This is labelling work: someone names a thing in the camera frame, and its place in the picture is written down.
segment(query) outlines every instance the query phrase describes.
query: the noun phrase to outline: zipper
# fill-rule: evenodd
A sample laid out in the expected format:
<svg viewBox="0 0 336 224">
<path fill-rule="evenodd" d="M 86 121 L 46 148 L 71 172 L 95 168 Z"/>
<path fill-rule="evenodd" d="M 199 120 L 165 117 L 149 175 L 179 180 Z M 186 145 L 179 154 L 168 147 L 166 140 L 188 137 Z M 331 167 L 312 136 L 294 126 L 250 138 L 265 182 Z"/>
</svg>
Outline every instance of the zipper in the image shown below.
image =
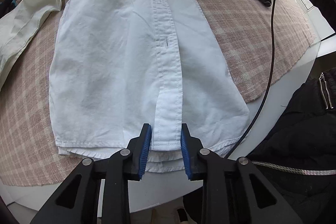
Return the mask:
<svg viewBox="0 0 336 224">
<path fill-rule="evenodd" d="M 326 82 L 326 80 L 324 78 L 323 72 L 320 75 L 319 83 L 320 83 L 320 89 L 321 89 L 322 98 L 323 98 L 324 103 L 325 103 L 325 108 L 326 109 L 329 109 L 329 108 L 333 109 L 334 107 L 333 107 L 333 104 L 331 103 L 330 93 L 329 93 L 327 82 Z M 328 97 L 329 105 L 328 105 L 328 101 L 327 101 L 327 99 L 325 97 L 324 90 L 327 92 L 327 97 Z"/>
<path fill-rule="evenodd" d="M 297 174 L 297 175 L 307 175 L 307 176 L 328 176 L 328 175 L 336 175 L 336 170 L 303 170 L 296 169 L 291 167 L 285 167 L 277 164 L 270 164 L 268 162 L 253 160 L 252 163 L 254 165 L 260 165 L 264 167 L 268 167 L 271 169 L 279 170 L 282 172 Z"/>
</svg>

